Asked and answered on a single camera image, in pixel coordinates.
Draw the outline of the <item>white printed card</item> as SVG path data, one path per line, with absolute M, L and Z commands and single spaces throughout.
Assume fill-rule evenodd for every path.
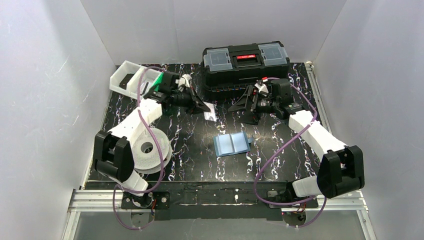
M 205 102 L 204 103 L 208 108 L 209 111 L 205 111 L 204 114 L 204 119 L 207 121 L 212 121 L 212 122 L 216 122 L 217 121 L 217 115 L 215 112 L 215 105 L 209 102 Z

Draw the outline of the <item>white credit card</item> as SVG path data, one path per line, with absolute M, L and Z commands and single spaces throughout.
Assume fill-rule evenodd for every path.
M 150 82 L 143 82 L 140 86 L 140 95 L 144 95 L 151 87 Z

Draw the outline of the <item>black credit card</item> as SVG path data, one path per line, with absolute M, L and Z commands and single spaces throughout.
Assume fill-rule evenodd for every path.
M 131 78 L 134 76 L 134 73 L 127 73 L 123 79 L 121 80 L 121 82 L 119 83 L 119 87 L 126 90 L 129 81 L 131 80 Z

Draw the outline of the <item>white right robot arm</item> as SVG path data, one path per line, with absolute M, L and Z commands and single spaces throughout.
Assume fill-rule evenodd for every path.
M 323 195 L 328 199 L 360 190 L 365 186 L 363 151 L 356 145 L 348 146 L 333 136 L 317 120 L 318 111 L 296 103 L 292 91 L 297 88 L 286 78 L 265 77 L 247 87 L 243 95 L 228 111 L 242 112 L 242 122 L 256 125 L 261 114 L 274 114 L 287 120 L 296 135 L 279 148 L 265 163 L 268 166 L 294 140 L 301 138 L 320 158 L 317 175 L 300 178 L 286 184 L 275 196 L 258 199 L 266 204 L 289 206 L 305 203 Z

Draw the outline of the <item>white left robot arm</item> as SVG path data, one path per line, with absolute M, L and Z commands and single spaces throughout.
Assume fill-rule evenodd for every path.
M 150 125 L 168 107 L 184 107 L 191 115 L 210 112 L 192 86 L 189 74 L 164 71 L 145 94 L 137 96 L 137 107 L 132 113 L 112 129 L 100 130 L 95 135 L 93 168 L 116 182 L 122 191 L 134 196 L 142 197 L 155 190 L 160 182 L 149 187 L 136 171 L 133 145 L 142 133 L 147 132 L 153 146 L 159 147 L 159 140 Z

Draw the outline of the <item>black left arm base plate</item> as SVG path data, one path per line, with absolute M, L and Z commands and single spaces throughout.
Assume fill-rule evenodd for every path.
M 129 192 L 124 192 L 121 208 L 126 210 L 153 209 L 164 210 L 170 206 L 170 193 L 167 191 L 153 191 L 144 193 L 143 196 L 136 196 Z

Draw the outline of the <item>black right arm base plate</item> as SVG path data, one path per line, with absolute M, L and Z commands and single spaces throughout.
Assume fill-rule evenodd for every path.
M 263 203 L 270 209 L 289 209 L 289 212 L 302 213 L 307 209 L 318 208 L 318 200 L 308 196 L 296 197 L 285 189 L 271 189 L 265 193 Z

